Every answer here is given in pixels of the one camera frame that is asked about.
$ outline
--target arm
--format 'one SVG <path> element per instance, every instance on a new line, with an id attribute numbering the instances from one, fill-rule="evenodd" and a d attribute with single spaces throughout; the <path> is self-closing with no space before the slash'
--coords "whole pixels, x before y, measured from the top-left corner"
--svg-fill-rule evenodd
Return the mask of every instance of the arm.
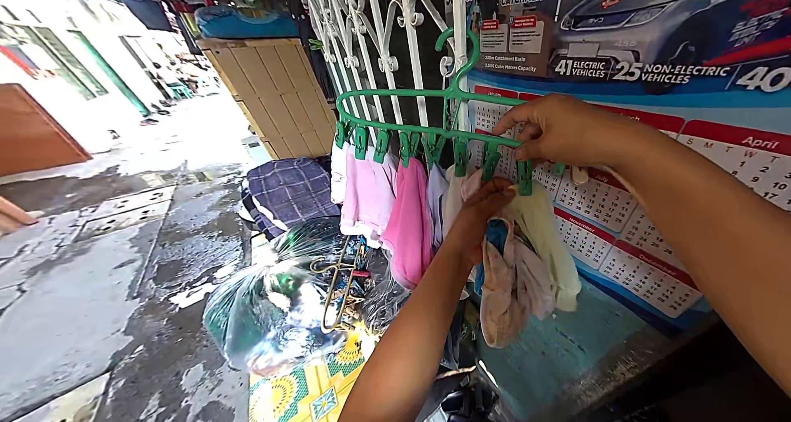
<path id="1" fill-rule="evenodd" d="M 362 367 L 341 421 L 414 421 L 442 357 L 453 311 L 475 263 L 487 220 L 513 197 L 502 179 L 484 184 L 464 204 L 407 304 Z"/>
<path id="2" fill-rule="evenodd" d="M 515 107 L 494 132 L 517 122 L 517 159 L 607 165 L 631 184 L 717 313 L 791 391 L 789 214 L 664 134 L 572 97 Z"/>

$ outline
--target floor mat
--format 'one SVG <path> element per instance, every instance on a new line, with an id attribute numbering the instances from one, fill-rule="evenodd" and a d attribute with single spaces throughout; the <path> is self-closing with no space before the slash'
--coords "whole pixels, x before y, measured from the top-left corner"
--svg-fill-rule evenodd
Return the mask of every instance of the floor mat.
<path id="1" fill-rule="evenodd" d="M 288 375 L 250 375 L 250 422 L 335 422 L 372 341 L 363 332 L 336 353 L 322 356 Z"/>

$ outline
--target green stool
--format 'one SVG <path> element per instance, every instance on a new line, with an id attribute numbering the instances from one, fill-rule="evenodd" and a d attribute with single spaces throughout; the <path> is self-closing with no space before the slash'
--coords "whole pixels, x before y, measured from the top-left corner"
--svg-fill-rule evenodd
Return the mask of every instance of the green stool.
<path id="1" fill-rule="evenodd" d="M 173 91 L 173 97 L 176 99 L 190 99 L 192 97 L 192 92 L 185 84 L 168 84 L 168 88 Z"/>

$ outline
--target green plastic hanger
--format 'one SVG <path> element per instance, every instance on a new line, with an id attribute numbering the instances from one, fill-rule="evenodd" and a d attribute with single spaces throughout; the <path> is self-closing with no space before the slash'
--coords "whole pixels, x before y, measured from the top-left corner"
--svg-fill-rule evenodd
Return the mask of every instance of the green plastic hanger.
<path id="1" fill-rule="evenodd" d="M 484 158 L 482 161 L 482 180 L 489 181 L 494 177 L 494 171 L 500 160 L 500 153 L 498 145 L 505 145 L 512 148 L 517 148 L 521 142 L 515 139 L 503 138 L 501 136 L 494 136 L 490 134 L 472 133 L 469 131 L 458 130 L 458 113 L 460 101 L 483 101 L 490 103 L 497 103 L 500 105 L 508 105 L 510 107 L 517 106 L 525 101 L 520 99 L 512 99 L 509 97 L 490 96 L 479 93 L 469 93 L 459 87 L 459 80 L 462 76 L 469 73 L 472 67 L 480 57 L 480 46 L 478 35 L 471 30 L 467 31 L 467 35 L 472 42 L 472 54 L 459 71 L 453 76 L 451 83 L 446 89 L 363 89 L 357 91 L 350 91 L 342 93 L 338 96 L 336 105 L 340 120 L 336 124 L 337 132 L 335 134 L 335 144 L 338 147 L 343 147 L 343 143 L 349 142 L 352 130 L 354 130 L 354 142 L 357 149 L 355 150 L 355 157 L 357 159 L 365 159 L 365 151 L 367 150 L 368 143 L 368 127 L 379 129 L 377 134 L 377 147 L 373 160 L 382 162 L 384 154 L 387 152 L 390 135 L 388 131 L 398 131 L 400 135 L 400 156 L 401 163 L 404 166 L 409 165 L 410 157 L 417 153 L 418 142 L 421 141 L 420 137 L 423 133 L 426 137 L 422 139 L 422 144 L 426 150 L 426 160 L 430 164 L 436 164 L 439 160 L 439 155 L 442 151 L 442 146 L 447 139 L 452 139 L 453 142 L 453 159 L 456 164 L 455 175 L 464 176 L 467 173 L 467 164 L 469 162 L 469 153 L 467 144 L 471 140 L 483 141 Z M 437 43 L 434 48 L 440 52 L 442 45 L 453 36 L 453 28 L 448 28 L 437 38 Z M 446 121 L 442 128 L 440 127 L 421 127 L 409 124 L 389 124 L 373 120 L 364 120 L 349 113 L 343 101 L 354 96 L 425 96 L 425 97 L 442 97 L 444 98 L 445 105 L 451 100 L 456 101 L 456 111 L 451 121 Z M 530 162 L 517 162 L 518 184 L 520 195 L 532 194 L 532 164 Z"/>

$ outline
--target hanger hook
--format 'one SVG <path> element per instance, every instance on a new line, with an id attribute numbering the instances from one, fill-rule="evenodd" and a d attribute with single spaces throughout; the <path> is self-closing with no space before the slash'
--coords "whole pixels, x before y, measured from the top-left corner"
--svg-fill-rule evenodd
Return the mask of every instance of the hanger hook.
<path id="1" fill-rule="evenodd" d="M 453 36 L 453 27 L 450 27 L 445 31 L 443 31 L 442 34 L 440 34 L 440 36 L 437 38 L 437 43 L 434 43 L 434 49 L 438 52 L 441 52 L 442 45 L 446 41 L 448 41 L 452 36 Z M 476 62 L 478 62 L 478 58 L 481 56 L 480 42 L 478 41 L 478 35 L 468 28 L 467 37 L 472 41 L 472 54 L 468 56 L 467 62 L 464 63 L 464 65 L 461 65 L 459 71 L 457 71 L 456 74 L 453 76 L 452 84 L 453 84 L 453 88 L 455 89 L 459 88 L 459 79 L 463 75 L 469 73 L 470 70 L 472 70 L 472 67 L 475 65 Z"/>

